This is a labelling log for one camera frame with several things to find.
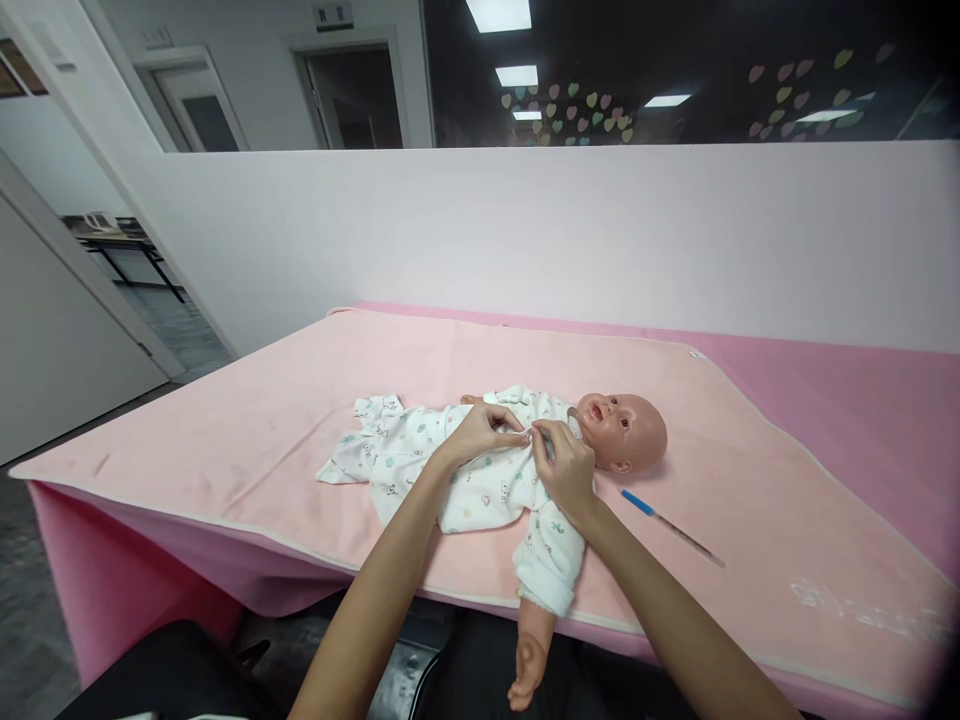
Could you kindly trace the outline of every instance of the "human hand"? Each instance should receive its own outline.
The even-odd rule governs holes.
[[[506,425],[517,434],[496,432],[495,428],[500,425]],[[491,450],[529,444],[529,435],[523,431],[523,425],[512,412],[500,405],[488,405],[481,401],[473,406],[459,427],[437,448],[437,452],[462,465]]]
[[[517,637],[517,679],[507,691],[513,712],[523,712],[530,706],[546,670],[547,651],[533,635],[521,632]]]
[[[574,437],[570,427],[559,420],[534,420],[533,459],[537,476],[550,498],[576,525],[594,506],[593,449]],[[547,455],[544,433],[553,441],[554,459]]]

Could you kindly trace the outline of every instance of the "baby doll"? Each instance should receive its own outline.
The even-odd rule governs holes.
[[[509,408],[529,428],[534,420],[565,420],[596,454],[597,467],[614,473],[646,470],[663,457],[667,429],[657,409],[637,395],[591,393],[576,407],[517,385],[483,398],[464,395],[443,410],[406,410],[395,395],[361,398],[354,414],[362,428],[344,437],[317,473],[329,483],[369,481],[373,504],[386,525],[427,458],[481,400]],[[530,509],[528,532],[513,554],[520,580],[517,678],[508,697],[527,708],[543,680],[557,617],[566,615],[580,574],[584,542],[550,500],[536,474],[532,445],[498,450],[460,467],[437,518],[444,533],[485,530],[514,522]]]

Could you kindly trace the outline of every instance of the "doll hand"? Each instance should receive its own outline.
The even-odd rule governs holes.
[[[521,632],[517,638],[517,679],[507,693],[511,710],[523,712],[529,707],[546,669],[547,651],[533,635]]]

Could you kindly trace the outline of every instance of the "doll head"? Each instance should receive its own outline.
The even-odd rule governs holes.
[[[603,470],[641,472],[667,451],[667,426],[639,395],[584,395],[577,403],[577,421]]]

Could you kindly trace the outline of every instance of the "pink blanket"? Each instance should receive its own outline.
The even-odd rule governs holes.
[[[638,392],[663,412],[671,446],[665,469],[631,490],[727,568],[706,562],[598,478],[598,491],[624,522],[765,665],[910,705],[949,627],[952,586],[691,350],[340,313],[15,475],[247,531],[353,569],[380,531],[369,491],[311,477],[352,427],[356,397],[397,392],[411,404],[440,406],[517,382],[574,401],[590,390]],[[425,587],[514,606],[509,556],[521,525],[445,537]],[[572,616],[640,632],[589,554]]]

